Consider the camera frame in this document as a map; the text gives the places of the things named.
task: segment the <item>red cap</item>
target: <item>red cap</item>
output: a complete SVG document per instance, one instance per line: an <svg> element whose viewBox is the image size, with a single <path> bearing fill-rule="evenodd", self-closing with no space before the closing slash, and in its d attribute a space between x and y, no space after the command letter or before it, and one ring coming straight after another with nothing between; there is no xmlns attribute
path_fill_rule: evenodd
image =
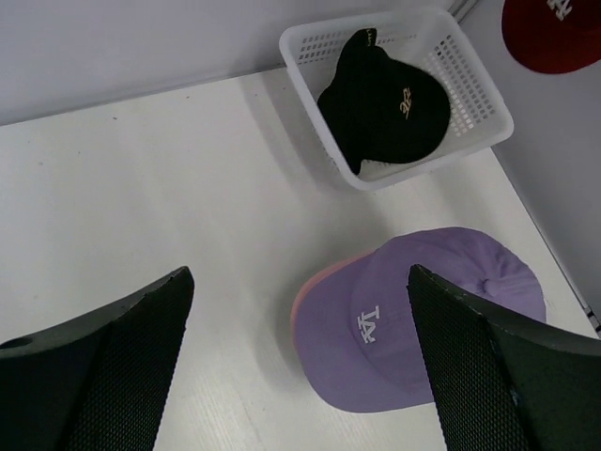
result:
<svg viewBox="0 0 601 451"><path fill-rule="evenodd" d="M502 33L528 69L566 73L601 59L601 0L507 0Z"/></svg>

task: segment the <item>black cap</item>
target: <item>black cap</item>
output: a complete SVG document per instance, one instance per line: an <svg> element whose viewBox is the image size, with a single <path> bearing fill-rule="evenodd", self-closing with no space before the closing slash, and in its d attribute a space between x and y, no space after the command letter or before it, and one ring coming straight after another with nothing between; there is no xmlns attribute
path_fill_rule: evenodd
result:
<svg viewBox="0 0 601 451"><path fill-rule="evenodd" d="M390 58L377 30L355 33L317 105L354 174L363 160L411 163L432 153L451 118L449 97L430 74Z"/></svg>

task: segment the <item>tabletop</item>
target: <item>tabletop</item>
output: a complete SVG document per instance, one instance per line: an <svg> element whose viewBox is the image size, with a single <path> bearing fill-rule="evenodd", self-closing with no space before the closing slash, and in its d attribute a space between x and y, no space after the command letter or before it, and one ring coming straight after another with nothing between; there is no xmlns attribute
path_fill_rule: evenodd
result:
<svg viewBox="0 0 601 451"><path fill-rule="evenodd" d="M291 344L302 283L397 235L484 231L536 273L549 323L595 336L490 149L346 190L284 70L0 128L0 174L0 342L191 268L159 451L444 449L433 404L337 411Z"/></svg>

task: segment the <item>cap button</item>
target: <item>cap button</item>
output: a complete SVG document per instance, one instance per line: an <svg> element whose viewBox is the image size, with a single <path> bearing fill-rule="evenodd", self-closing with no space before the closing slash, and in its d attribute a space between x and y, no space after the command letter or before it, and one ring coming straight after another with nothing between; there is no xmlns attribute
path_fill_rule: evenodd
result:
<svg viewBox="0 0 601 451"><path fill-rule="evenodd" d="M493 297L501 292L501 284L497 280L486 279L482 284L482 288L486 294Z"/></svg>

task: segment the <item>purple cap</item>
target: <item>purple cap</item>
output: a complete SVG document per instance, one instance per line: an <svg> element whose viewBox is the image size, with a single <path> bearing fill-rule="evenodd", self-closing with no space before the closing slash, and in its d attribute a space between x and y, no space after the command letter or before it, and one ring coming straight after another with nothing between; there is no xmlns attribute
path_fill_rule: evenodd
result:
<svg viewBox="0 0 601 451"><path fill-rule="evenodd" d="M330 267L300 291L294 342L307 379L332 406L382 412L433 402L411 315L409 268L545 321L534 273L486 234L460 227L397 237Z"/></svg>

